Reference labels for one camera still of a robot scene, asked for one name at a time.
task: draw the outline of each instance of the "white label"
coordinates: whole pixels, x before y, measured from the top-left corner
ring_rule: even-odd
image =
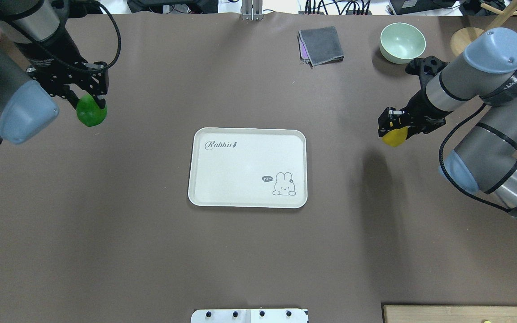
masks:
[[[402,5],[402,8],[414,7],[416,5],[416,2],[418,2],[418,0],[405,1],[404,4]]]

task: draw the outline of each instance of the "wooden stand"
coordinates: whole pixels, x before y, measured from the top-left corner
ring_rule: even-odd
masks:
[[[470,45],[470,43],[474,41],[474,39],[478,38],[479,35],[482,35],[482,33],[484,33],[485,31],[488,31],[495,27],[499,27],[502,24],[504,24],[504,22],[508,20],[510,16],[517,15],[517,0],[513,0],[512,2],[510,2],[510,4],[508,4],[504,11],[498,10],[486,3],[483,3],[480,6],[484,9],[487,9],[488,11],[497,14],[498,16],[490,23],[490,25],[486,27],[485,30],[475,27],[466,27],[460,29],[459,31],[456,31],[456,33],[454,33],[454,35],[452,35],[452,38],[450,39],[450,48],[454,55],[460,55],[464,51],[464,49],[466,49],[466,46]]]

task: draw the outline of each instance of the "white bracket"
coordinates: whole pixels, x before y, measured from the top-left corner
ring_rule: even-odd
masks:
[[[263,20],[263,0],[242,0],[243,20]]]
[[[196,310],[191,323],[308,323],[307,309]]]

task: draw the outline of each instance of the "wooden board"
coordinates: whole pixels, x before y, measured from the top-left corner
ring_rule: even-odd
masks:
[[[517,306],[385,305],[385,323],[517,323]]]

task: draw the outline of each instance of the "cartoon bunny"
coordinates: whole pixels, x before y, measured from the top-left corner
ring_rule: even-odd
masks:
[[[272,194],[275,196],[295,196],[296,192],[293,182],[293,174],[276,174],[275,191],[272,192]]]

